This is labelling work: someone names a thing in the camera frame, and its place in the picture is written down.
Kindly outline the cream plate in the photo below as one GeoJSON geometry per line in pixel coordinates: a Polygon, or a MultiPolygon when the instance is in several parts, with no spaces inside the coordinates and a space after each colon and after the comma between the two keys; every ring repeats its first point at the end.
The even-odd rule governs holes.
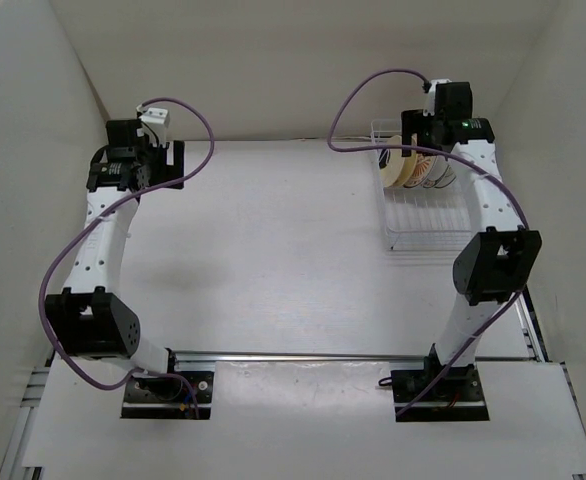
{"type": "Polygon", "coordinates": [[[401,144],[402,137],[394,135],[386,141],[385,148],[380,151],[378,167],[384,188],[393,186],[402,172],[404,157],[402,156],[402,149],[398,149],[401,144]]]}
{"type": "Polygon", "coordinates": [[[403,164],[394,185],[396,187],[403,187],[413,175],[415,165],[417,163],[417,155],[412,153],[410,156],[402,157],[403,164]]]}

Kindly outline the orange sunburst plate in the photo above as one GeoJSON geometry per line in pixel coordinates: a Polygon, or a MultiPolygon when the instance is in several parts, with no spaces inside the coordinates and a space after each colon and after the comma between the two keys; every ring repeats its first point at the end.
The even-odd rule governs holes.
{"type": "Polygon", "coordinates": [[[409,179],[404,183],[404,187],[415,188],[420,186],[431,173],[437,160],[437,156],[417,153],[414,169],[409,179]]]}

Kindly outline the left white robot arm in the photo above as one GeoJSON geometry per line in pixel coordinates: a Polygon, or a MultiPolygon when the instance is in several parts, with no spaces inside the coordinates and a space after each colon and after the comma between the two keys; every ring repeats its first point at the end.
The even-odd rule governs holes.
{"type": "Polygon", "coordinates": [[[46,318],[71,357],[152,371],[148,388],[161,400],[179,395],[183,377],[168,349],[143,337],[138,316],[120,294],[125,244],[138,201],[127,195],[179,177],[181,142],[166,139],[169,113],[151,108],[133,119],[109,120],[108,143],[89,164],[87,214],[92,231],[80,241],[62,291],[44,301],[46,318]]]}

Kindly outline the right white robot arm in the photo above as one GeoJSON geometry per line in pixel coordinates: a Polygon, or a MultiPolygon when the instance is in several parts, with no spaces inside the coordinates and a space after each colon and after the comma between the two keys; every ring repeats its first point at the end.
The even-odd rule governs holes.
{"type": "Polygon", "coordinates": [[[422,375],[425,393],[443,400],[459,384],[451,367],[474,364],[482,334],[526,286],[542,239],[529,228],[522,208],[503,183],[495,135],[487,119],[473,114],[470,84],[442,79],[424,89],[424,110],[401,115],[402,139],[414,143],[419,153],[447,160],[463,195],[472,234],[454,261],[457,297],[433,346],[440,365],[422,375]]]}

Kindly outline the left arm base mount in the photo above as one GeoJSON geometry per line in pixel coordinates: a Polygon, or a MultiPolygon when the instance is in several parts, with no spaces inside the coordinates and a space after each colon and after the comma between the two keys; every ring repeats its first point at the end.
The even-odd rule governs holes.
{"type": "Polygon", "coordinates": [[[177,379],[136,374],[124,389],[120,417],[148,420],[209,420],[215,381],[213,362],[176,364],[175,374],[184,378],[194,393],[177,379]]]}

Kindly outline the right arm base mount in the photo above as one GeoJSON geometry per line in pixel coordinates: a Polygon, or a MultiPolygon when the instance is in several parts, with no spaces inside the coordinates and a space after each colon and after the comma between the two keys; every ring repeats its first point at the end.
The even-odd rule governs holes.
{"type": "Polygon", "coordinates": [[[452,368],[438,383],[406,412],[400,412],[436,376],[438,370],[395,366],[378,380],[378,386],[392,391],[396,421],[404,423],[484,422],[489,421],[479,371],[475,366],[452,368]]]}

